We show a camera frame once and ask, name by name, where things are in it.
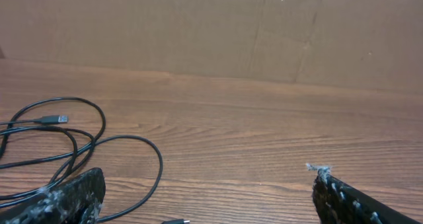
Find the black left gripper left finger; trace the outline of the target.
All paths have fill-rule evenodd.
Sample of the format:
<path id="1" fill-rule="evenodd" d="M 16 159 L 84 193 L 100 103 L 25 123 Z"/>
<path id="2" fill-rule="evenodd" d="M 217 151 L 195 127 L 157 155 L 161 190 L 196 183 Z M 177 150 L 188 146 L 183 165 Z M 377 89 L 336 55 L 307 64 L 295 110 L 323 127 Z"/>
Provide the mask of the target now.
<path id="1" fill-rule="evenodd" d="M 92 168 L 1 213 L 1 224 L 97 223 L 106 185 L 101 168 Z"/>

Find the black usb cable white plug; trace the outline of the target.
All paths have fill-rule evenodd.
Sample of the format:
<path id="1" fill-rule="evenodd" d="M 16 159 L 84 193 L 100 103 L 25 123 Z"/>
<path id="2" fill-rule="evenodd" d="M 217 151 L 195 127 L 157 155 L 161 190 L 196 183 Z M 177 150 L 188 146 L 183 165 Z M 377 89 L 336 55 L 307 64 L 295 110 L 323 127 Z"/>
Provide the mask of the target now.
<path id="1" fill-rule="evenodd" d="M 6 129 L 23 127 L 23 126 L 57 126 L 57 127 L 61 127 L 60 126 L 61 124 L 62 124 L 61 118 L 55 117 L 55 116 L 50 116 L 50 117 L 43 117 L 43 118 L 38 118 L 38 119 L 34 119 L 34 120 L 10 121 L 10 122 L 6 123 Z M 95 136 L 93 136 L 92 134 L 85 132 L 83 130 L 78 130 L 78 129 L 73 129 L 73 128 L 65 128 L 65 129 L 68 129 L 68 132 L 75 138 L 75 140 L 77 142 L 78 157 L 76 158 L 75 164 L 73 165 L 72 173 L 67 178 L 65 178 L 64 181 L 61 182 L 60 184 L 76 177 L 74 175 L 74 172 L 79 170 L 82 166 L 84 166 L 89 161 L 89 159 L 92 157 L 97 145 L 100 145 L 102 143 Z M 3 136 L 1 136 L 1 139 L 2 139 L 3 143 L 7 142 L 7 138 L 4 138 Z M 157 177 L 156 177 L 151 189 L 148 191 L 148 193 L 140 201 L 138 201 L 138 203 L 134 204 L 133 206 L 131 206 L 131 207 L 129 207 L 129 208 L 123 210 L 123 211 L 115 213 L 113 215 L 101 217 L 100 214 L 99 214 L 99 219 L 98 219 L 97 223 L 106 223 L 108 221 L 115 220 L 115 219 L 122 217 L 124 215 L 127 215 L 127 214 L 135 211 L 137 208 L 141 207 L 154 194 L 154 192 L 156 191 L 156 189 L 159 185 L 159 182 L 161 180 L 161 177 L 162 177 L 162 174 L 163 174 L 163 169 L 164 169 L 164 163 L 163 163 L 163 156 L 162 156 L 159 148 L 152 141 L 150 141 L 150 140 L 148 140 L 144 137 L 135 136 L 135 135 L 127 135 L 127 139 L 133 139 L 133 140 L 137 140 L 137 141 L 141 141 L 143 143 L 146 143 L 155 151 L 157 158 L 158 158 L 158 162 L 159 162 L 159 169 L 158 169 Z M 62 155 L 56 155 L 56 156 L 53 156 L 53 157 L 46 157 L 46 158 L 59 158 L 59 156 L 62 156 Z M 70 159 L 70 157 L 66 157 L 66 158 L 63 158 L 63 159 L 66 162 Z M 2 169 L 9 168 L 9 164 L 10 163 L 1 165 L 1 168 Z M 11 206 L 11 207 L 6 207 L 4 209 L 6 211 L 8 209 L 11 209 L 12 207 L 15 207 L 15 205 Z"/>

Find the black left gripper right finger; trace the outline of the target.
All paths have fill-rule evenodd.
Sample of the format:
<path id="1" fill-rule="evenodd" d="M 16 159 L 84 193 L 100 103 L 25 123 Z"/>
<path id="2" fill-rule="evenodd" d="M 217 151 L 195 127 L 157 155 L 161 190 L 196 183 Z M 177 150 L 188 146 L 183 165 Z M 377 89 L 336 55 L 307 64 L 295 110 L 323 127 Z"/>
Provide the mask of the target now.
<path id="1" fill-rule="evenodd" d="M 306 167 L 317 173 L 311 197 L 322 224 L 420 224 L 337 179 L 330 167 Z"/>

